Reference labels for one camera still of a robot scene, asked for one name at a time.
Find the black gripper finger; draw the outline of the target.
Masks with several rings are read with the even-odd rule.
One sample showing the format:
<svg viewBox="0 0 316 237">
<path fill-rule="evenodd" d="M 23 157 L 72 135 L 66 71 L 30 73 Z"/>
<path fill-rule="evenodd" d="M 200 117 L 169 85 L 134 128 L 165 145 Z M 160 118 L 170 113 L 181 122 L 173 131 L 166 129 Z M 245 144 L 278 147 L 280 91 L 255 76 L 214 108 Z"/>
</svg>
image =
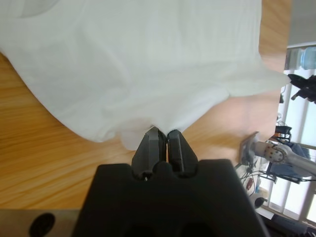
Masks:
<svg viewBox="0 0 316 237">
<path fill-rule="evenodd" d="M 136 150 L 131 168 L 139 180 L 147 180 L 157 163 L 166 161 L 166 136 L 156 127 L 147 131 Z"/>
<path fill-rule="evenodd" d="M 195 176 L 198 167 L 198 158 L 182 133 L 173 130 L 167 135 L 168 162 L 172 170 L 181 178 Z"/>
</svg>

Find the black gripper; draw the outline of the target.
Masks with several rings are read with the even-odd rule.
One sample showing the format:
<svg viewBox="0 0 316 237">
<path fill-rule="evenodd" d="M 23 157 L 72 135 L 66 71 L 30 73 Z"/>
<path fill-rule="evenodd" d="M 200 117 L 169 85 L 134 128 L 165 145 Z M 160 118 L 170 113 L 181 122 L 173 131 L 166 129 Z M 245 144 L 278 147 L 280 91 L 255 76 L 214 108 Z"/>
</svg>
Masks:
<svg viewBox="0 0 316 237">
<path fill-rule="evenodd" d="M 303 99 L 307 99 L 309 102 L 316 102 L 315 75 L 311 75 L 308 79 L 296 74 L 288 74 L 287 76 L 290 78 L 291 84 L 299 88 L 299 91 L 291 97 L 291 100 L 295 100 L 297 97 L 302 97 Z"/>
</svg>

